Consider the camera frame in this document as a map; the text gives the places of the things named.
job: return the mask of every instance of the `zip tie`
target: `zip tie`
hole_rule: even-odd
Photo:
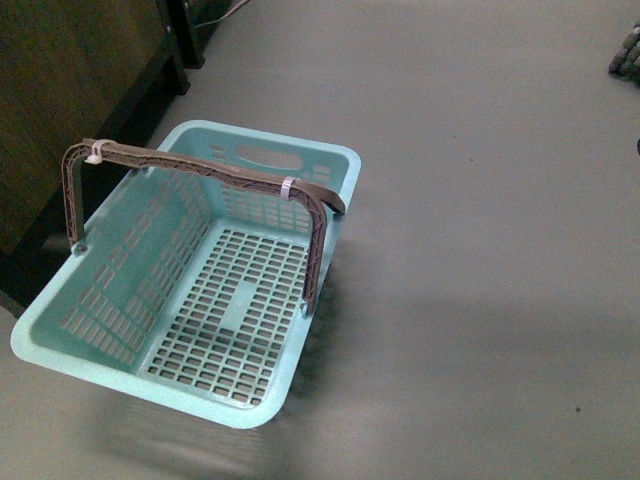
[[[283,200],[289,200],[289,191],[291,190],[291,185],[296,180],[296,177],[285,177],[285,179],[282,181],[282,188],[280,189],[280,198],[282,198]]]
[[[105,143],[115,143],[113,140],[96,140],[93,145],[91,145],[91,155],[87,157],[85,160],[86,163],[90,163],[91,165],[99,165],[102,163],[102,152],[100,149],[102,145]]]

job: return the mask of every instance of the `basket handle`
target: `basket handle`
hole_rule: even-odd
[[[335,192],[303,180],[293,181],[291,177],[212,163],[186,155],[122,145],[110,140],[96,142],[84,139],[82,143],[70,147],[62,160],[64,210],[71,247],[84,237],[80,170],[85,159],[93,164],[107,161],[131,168],[159,167],[195,173],[265,195],[286,194],[286,198],[300,203],[311,216],[311,238],[302,298],[307,302],[307,313],[313,313],[319,293],[320,264],[327,230],[327,214],[323,203],[338,214],[344,214],[346,210],[344,202]]]

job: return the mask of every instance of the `black furniture leg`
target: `black furniture leg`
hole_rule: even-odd
[[[171,18],[171,25],[178,38],[178,46],[180,47],[185,67],[202,67],[204,56],[189,2],[186,0],[167,0],[167,9]]]
[[[191,84],[187,80],[187,74],[184,71],[184,65],[180,58],[180,50],[175,42],[175,35],[172,42],[170,42],[169,48],[171,49],[171,55],[169,59],[162,67],[162,74],[167,82],[167,85],[178,95],[184,95],[189,90]]]

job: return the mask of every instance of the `gray floor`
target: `gray floor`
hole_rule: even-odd
[[[361,155],[296,391],[228,430],[16,360],[5,315],[0,477],[637,479],[640,90],[606,67],[639,13],[242,9],[152,146],[199,118]]]

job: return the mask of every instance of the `grid pattern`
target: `grid pattern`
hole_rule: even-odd
[[[126,259],[135,255],[138,242],[169,201],[181,202],[186,213],[169,234],[170,241],[162,249],[158,262],[151,265],[137,289],[133,289],[135,293],[127,302],[122,302],[124,305],[116,305],[105,290],[114,278],[130,274]],[[209,228],[210,217],[197,179],[172,172],[124,234],[122,243],[113,248],[98,269],[93,284],[87,286],[78,304],[62,319],[60,328],[115,360],[131,365],[200,238]]]
[[[246,166],[237,157],[229,157],[224,147],[209,145],[211,157],[217,162]],[[313,164],[310,169],[294,172],[301,179],[328,186],[332,170],[328,166]],[[255,222],[260,225],[290,230],[297,233],[311,232],[311,218],[307,210],[297,202],[289,202],[277,197],[239,190],[222,185],[222,195],[226,213],[230,217]]]
[[[297,202],[241,191],[228,185],[222,186],[222,196],[230,217],[298,233],[311,232],[309,212]]]
[[[201,396],[260,404],[300,306],[305,267],[303,246],[225,229],[143,371]],[[233,297],[243,289],[252,294],[236,317]]]

